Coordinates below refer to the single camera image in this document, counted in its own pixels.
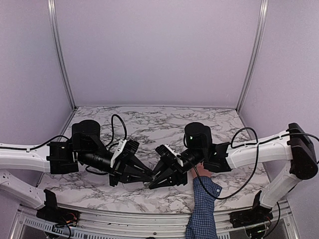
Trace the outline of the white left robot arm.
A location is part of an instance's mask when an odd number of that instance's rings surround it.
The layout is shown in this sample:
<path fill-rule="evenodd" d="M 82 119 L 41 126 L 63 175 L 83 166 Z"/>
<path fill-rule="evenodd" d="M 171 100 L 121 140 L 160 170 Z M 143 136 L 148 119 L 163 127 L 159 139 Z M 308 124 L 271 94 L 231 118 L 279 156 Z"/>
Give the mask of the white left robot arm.
<path fill-rule="evenodd" d="M 0 146 L 0 187 L 15 195 L 25 204 L 43 210 L 51 221 L 63 217 L 53 192 L 40 190 L 11 177 L 10 169 L 32 170 L 54 175 L 75 173 L 79 165 L 94 168 L 99 175 L 108 175 L 112 187 L 118 183 L 151 182 L 153 173 L 136 156 L 139 143 L 126 138 L 115 144 L 111 152 L 100 139 L 101 126 L 94 120 L 83 120 L 72 125 L 72 135 L 65 141 L 55 138 L 38 145 Z"/>

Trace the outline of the blue checkered sleeve forearm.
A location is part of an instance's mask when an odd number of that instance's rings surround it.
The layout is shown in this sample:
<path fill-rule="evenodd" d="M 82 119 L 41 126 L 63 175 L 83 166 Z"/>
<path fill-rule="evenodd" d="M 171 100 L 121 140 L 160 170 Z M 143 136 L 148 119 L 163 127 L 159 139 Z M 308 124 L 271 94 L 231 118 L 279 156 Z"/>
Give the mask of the blue checkered sleeve forearm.
<path fill-rule="evenodd" d="M 214 219 L 215 198 L 219 197 L 222 187 L 215 184 L 207 176 L 196 177 L 193 180 L 194 210 L 189 218 L 186 239 L 216 239 L 218 238 Z"/>

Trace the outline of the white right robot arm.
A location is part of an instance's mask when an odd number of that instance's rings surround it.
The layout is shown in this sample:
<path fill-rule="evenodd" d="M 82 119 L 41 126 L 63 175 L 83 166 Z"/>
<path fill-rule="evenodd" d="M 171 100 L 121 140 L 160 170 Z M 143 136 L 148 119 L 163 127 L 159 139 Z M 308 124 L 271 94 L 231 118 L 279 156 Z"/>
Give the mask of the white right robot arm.
<path fill-rule="evenodd" d="M 287 130 L 262 139 L 215 144 L 210 127 L 192 122 L 184 128 L 185 151 L 176 153 L 167 144 L 156 148 L 160 160 L 149 189 L 187 184 L 188 170 L 198 163 L 213 173 L 259 163 L 267 169 L 279 166 L 276 177 L 256 194 L 253 207 L 247 212 L 247 219 L 257 223 L 298 183 L 318 174 L 319 162 L 313 139 L 317 137 L 304 132 L 297 123 L 291 123 Z"/>

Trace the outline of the person's hand with long nails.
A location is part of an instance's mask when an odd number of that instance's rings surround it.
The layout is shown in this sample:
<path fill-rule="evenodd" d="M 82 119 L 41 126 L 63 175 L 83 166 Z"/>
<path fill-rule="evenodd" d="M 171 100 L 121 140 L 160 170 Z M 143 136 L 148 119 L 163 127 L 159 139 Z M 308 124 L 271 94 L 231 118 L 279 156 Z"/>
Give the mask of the person's hand with long nails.
<path fill-rule="evenodd" d="M 205 177 L 211 177 L 212 173 L 203 167 L 203 163 L 199 163 L 196 165 L 196 170 L 194 168 L 191 169 L 191 174 L 193 179 L 195 179 L 197 176 L 205 176 Z"/>

